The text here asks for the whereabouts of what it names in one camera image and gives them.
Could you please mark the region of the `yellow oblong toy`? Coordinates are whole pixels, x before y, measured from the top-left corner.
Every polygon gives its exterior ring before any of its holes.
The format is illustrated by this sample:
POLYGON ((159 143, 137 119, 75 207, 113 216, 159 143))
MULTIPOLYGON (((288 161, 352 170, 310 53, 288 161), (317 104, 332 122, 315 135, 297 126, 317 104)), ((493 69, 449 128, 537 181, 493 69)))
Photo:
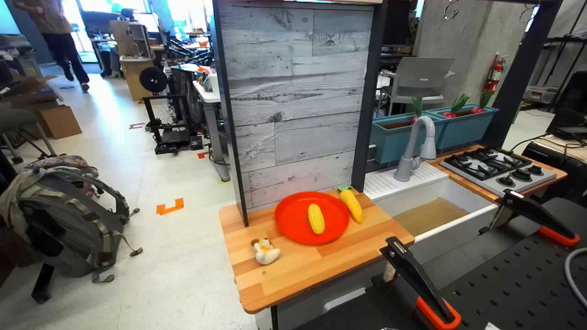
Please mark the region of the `yellow oblong toy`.
POLYGON ((315 234, 324 232, 324 218, 322 218, 321 207, 317 203, 308 205, 308 223, 315 234))

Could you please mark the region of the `orange round plate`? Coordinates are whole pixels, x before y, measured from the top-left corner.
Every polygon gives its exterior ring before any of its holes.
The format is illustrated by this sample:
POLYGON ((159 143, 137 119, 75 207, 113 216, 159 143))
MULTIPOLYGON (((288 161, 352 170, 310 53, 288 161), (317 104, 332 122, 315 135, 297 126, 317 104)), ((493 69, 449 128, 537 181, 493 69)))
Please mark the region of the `orange round plate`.
POLYGON ((326 192, 304 190, 282 198, 275 207, 277 231, 302 245, 322 245, 337 240, 348 225, 346 207, 326 192), (315 234, 308 223, 308 205, 317 203, 324 218, 324 232, 315 234))

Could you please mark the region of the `yellow toy corn with leaves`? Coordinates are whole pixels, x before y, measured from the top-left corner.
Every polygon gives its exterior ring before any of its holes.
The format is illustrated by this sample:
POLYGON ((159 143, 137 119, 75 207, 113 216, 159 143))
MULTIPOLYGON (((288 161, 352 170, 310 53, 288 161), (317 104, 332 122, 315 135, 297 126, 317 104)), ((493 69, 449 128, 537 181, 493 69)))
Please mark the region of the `yellow toy corn with leaves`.
POLYGON ((363 209, 361 203, 357 201, 355 194, 352 188, 339 188, 339 199, 346 205, 350 210, 350 216, 361 223, 363 221, 363 209))

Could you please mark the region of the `grey wood backdrop panel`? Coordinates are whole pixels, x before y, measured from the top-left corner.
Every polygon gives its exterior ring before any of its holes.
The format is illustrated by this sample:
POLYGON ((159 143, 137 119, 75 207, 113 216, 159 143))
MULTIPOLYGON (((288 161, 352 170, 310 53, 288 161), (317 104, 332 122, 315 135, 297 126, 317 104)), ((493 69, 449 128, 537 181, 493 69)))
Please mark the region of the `grey wood backdrop panel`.
POLYGON ((214 0, 242 216, 352 181, 381 0, 214 0))

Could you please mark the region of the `grey toy sink faucet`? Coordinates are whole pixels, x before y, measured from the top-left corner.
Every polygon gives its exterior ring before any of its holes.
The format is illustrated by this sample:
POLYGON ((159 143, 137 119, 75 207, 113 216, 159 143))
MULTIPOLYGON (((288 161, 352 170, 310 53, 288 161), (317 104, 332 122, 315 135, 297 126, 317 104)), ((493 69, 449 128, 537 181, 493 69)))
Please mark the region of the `grey toy sink faucet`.
POLYGON ((409 141, 403 155, 396 166, 394 177, 398 181, 407 181, 412 170, 423 161, 436 155, 436 128, 429 115, 420 115, 409 133, 409 141))

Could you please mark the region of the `left black orange clamp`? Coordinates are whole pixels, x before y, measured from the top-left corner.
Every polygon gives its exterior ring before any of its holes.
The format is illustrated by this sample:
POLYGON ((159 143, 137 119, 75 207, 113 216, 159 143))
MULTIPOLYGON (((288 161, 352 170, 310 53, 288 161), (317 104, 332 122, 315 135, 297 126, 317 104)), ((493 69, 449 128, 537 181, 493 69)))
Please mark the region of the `left black orange clamp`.
POLYGON ((462 315, 438 293, 436 286, 431 282, 421 264, 396 236, 388 236, 379 253, 416 291, 414 315, 429 330, 460 328, 462 315))

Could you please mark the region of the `black orange clamp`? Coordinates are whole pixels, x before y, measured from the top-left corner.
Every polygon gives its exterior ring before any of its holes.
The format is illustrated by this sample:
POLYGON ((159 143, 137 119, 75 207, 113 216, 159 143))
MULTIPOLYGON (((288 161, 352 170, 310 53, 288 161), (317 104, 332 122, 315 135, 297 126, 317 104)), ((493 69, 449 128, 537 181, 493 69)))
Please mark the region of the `black orange clamp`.
POLYGON ((388 236, 379 253, 416 291, 414 315, 429 330, 460 328, 462 315, 438 293, 436 286, 431 282, 421 264, 396 236, 388 236))
POLYGON ((546 210, 537 201, 524 198, 520 192, 506 190, 498 198, 497 214, 491 218, 489 227, 497 229, 508 223, 502 210, 524 216, 539 225, 537 232, 546 240, 552 240, 565 247, 576 247, 579 243, 579 234, 568 229, 561 220, 557 220, 550 210, 546 210))

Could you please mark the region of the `grey chair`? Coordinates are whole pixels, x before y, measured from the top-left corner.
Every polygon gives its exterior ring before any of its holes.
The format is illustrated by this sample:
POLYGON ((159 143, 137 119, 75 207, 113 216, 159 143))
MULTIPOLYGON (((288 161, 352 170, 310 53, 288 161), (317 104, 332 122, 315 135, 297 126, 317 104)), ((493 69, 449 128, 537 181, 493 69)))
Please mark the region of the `grey chair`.
POLYGON ((390 71, 388 111, 407 108, 414 97, 423 104, 442 104, 451 66, 451 58, 403 56, 390 71))

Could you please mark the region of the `toy stove top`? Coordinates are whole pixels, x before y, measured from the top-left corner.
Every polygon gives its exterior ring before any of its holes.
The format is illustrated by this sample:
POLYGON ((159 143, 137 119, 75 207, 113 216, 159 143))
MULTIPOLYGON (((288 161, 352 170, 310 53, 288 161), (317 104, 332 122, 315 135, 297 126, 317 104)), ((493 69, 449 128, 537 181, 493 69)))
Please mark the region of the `toy stove top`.
POLYGON ((447 155, 442 166, 497 196, 524 192, 555 177, 554 170, 528 157, 489 146, 447 155))

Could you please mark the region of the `right black orange clamp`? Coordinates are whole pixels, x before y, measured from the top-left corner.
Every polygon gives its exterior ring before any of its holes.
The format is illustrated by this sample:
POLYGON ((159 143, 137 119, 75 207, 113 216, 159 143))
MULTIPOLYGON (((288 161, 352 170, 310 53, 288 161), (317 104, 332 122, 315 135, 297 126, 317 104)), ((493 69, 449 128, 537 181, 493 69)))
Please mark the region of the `right black orange clamp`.
POLYGON ((552 240, 565 247, 576 247, 579 243, 579 234, 568 229, 561 220, 557 220, 550 210, 546 210, 537 201, 524 198, 520 192, 506 190, 498 198, 497 214, 491 218, 489 227, 497 229, 508 223, 502 210, 524 216, 539 225, 537 232, 546 240, 552 240))

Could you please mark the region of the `grey backpack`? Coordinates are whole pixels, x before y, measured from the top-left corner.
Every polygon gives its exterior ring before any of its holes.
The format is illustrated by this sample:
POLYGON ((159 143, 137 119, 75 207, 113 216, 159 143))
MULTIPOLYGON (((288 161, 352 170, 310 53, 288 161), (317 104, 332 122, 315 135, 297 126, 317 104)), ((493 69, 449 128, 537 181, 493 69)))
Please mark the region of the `grey backpack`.
POLYGON ((53 273, 89 275, 110 284, 122 229, 137 207, 82 159, 45 157, 29 163, 1 192, 1 220, 27 247, 40 273, 31 298, 49 298, 53 273))

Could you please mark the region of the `red fire extinguisher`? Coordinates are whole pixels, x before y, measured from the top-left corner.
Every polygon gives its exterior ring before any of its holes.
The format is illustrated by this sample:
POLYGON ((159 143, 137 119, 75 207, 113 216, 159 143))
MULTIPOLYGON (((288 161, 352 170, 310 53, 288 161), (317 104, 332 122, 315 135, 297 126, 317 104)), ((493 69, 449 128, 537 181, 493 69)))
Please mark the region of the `red fire extinguisher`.
POLYGON ((504 58, 498 53, 495 53, 482 84, 480 106, 486 106, 491 95, 497 91, 502 71, 504 71, 504 58))

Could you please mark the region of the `cardboard box on floor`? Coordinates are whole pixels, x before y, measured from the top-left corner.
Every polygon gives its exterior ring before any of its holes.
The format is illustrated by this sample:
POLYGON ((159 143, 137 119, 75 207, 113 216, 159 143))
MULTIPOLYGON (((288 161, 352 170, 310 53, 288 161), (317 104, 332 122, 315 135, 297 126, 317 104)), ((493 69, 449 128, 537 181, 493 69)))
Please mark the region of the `cardboard box on floor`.
POLYGON ((66 104, 44 108, 38 111, 42 128, 47 135, 60 139, 80 133, 73 110, 66 104))

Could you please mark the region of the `black pegboard table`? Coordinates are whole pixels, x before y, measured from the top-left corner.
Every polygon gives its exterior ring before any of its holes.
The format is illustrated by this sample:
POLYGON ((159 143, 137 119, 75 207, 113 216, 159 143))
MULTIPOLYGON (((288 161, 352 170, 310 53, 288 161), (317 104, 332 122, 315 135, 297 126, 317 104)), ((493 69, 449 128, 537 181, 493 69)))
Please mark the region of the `black pegboard table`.
MULTIPOLYGON (((587 207, 563 198, 539 205, 579 234, 576 247, 546 240, 519 214, 429 260, 403 243, 462 315, 458 330, 587 330, 587 207)), ((414 298, 396 271, 300 330, 429 330, 414 315, 414 298)))

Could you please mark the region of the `walking person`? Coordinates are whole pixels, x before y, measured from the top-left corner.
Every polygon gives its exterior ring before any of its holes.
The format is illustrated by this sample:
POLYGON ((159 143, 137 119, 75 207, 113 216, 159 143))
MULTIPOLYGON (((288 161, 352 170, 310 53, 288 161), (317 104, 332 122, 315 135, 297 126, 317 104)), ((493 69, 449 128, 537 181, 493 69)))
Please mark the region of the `walking person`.
POLYGON ((78 80, 80 89, 88 91, 89 77, 82 67, 71 38, 71 27, 64 16, 62 0, 12 0, 12 3, 16 9, 29 14, 64 77, 67 80, 78 80))

